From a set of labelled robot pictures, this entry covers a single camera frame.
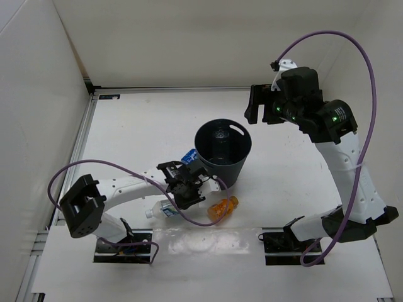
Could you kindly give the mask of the clear bottle green blue label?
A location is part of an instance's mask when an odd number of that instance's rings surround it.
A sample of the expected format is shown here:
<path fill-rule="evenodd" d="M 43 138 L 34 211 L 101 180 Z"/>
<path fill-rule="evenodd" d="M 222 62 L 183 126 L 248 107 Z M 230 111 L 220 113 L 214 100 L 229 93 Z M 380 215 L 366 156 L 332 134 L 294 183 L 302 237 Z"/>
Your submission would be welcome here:
<path fill-rule="evenodd" d="M 158 220 L 182 217 L 168 199 L 158 201 L 151 209 L 145 211 L 145 216 L 147 219 L 155 218 Z"/>

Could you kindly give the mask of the clear bottle without label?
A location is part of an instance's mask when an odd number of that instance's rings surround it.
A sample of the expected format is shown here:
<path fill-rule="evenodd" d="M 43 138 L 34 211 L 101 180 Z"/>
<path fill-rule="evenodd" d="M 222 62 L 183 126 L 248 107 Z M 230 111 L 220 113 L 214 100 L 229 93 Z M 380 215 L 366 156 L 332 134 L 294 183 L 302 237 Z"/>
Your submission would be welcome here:
<path fill-rule="evenodd" d="M 229 127 L 220 127 L 212 132 L 212 158 L 215 165 L 232 165 L 230 154 L 230 130 Z"/>

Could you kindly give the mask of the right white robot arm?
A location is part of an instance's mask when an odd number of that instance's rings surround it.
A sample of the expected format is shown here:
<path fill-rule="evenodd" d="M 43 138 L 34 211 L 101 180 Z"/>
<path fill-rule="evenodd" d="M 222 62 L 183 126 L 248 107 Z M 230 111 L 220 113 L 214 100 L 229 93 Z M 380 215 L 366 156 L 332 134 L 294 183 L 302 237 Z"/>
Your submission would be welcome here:
<path fill-rule="evenodd" d="M 245 118 L 250 124 L 257 123 L 259 106 L 263 106 L 263 122 L 297 125 L 326 161 L 341 199 L 341 205 L 333 210 L 286 224 L 285 248 L 296 252 L 306 240 L 334 238 L 346 215 L 349 218 L 338 238 L 341 243 L 364 240 L 380 225 L 394 221 L 399 215 L 397 208 L 384 203 L 365 164 L 358 162 L 358 127 L 349 105 L 340 99 L 325 101 L 317 72 L 309 67 L 282 72 L 276 85 L 251 86 Z"/>

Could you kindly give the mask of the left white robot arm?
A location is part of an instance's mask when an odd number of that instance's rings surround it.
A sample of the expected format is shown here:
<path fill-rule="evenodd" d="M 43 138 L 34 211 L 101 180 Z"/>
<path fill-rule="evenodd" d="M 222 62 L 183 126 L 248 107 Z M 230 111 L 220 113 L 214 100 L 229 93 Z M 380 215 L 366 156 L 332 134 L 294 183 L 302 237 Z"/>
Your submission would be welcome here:
<path fill-rule="evenodd" d="M 188 209 L 219 191 L 219 185 L 203 167 L 193 167 L 178 161 L 158 164 L 143 173 L 124 169 L 126 176 L 96 180 L 91 174 L 77 179 L 59 201 L 59 208 L 72 238 L 95 235 L 111 242 L 118 251 L 132 246 L 132 234 L 123 218 L 115 218 L 108 211 L 118 205 L 149 196 L 165 196 L 167 205 L 149 210 L 147 216 L 167 209 L 174 213 Z"/>

